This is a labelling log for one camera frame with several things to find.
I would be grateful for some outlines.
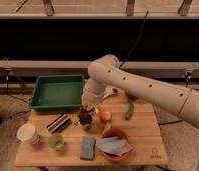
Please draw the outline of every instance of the gray carpet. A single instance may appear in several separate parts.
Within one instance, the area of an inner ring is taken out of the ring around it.
[[[29,95],[18,95],[26,101]],[[0,116],[5,120],[0,125],[0,171],[35,171],[36,168],[16,168],[13,166],[19,141],[16,138],[16,132],[20,125],[28,119],[29,113],[19,113],[27,111],[28,105],[18,99],[7,95],[0,95]],[[159,123],[177,120],[162,109],[155,107],[156,116]],[[169,156],[169,169],[181,171],[194,171],[199,157],[199,131],[185,122],[163,125],[160,127],[165,147]],[[135,171],[139,169],[131,167],[67,167],[67,168],[50,168],[51,171]],[[149,166],[142,169],[143,171],[159,171],[155,166]]]

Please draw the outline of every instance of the orange bowl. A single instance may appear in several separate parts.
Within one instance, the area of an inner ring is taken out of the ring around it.
[[[108,137],[113,137],[113,136],[118,136],[122,139],[126,139],[128,141],[128,136],[125,134],[125,132],[123,132],[122,130],[118,129],[118,128],[110,128],[108,130],[106,130],[101,138],[108,138]],[[111,162],[121,162],[122,160],[126,159],[130,154],[131,151],[128,151],[124,154],[122,154],[121,156],[116,156],[116,155],[112,155],[109,153],[106,153],[102,150],[100,150],[101,154],[109,161]]]

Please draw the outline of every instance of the green plastic tray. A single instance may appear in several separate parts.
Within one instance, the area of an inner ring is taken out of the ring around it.
[[[81,106],[83,75],[38,77],[30,108],[37,111],[60,111]]]

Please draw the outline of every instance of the green pepper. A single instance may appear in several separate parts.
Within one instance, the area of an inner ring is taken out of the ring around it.
[[[125,112],[126,120],[130,120],[130,118],[132,117],[134,113],[134,102],[130,99],[128,100],[128,102],[129,102],[128,110]]]

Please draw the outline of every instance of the gray sponge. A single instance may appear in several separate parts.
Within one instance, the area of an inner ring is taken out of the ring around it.
[[[81,144],[80,158],[82,160],[93,160],[95,139],[93,137],[83,137]]]

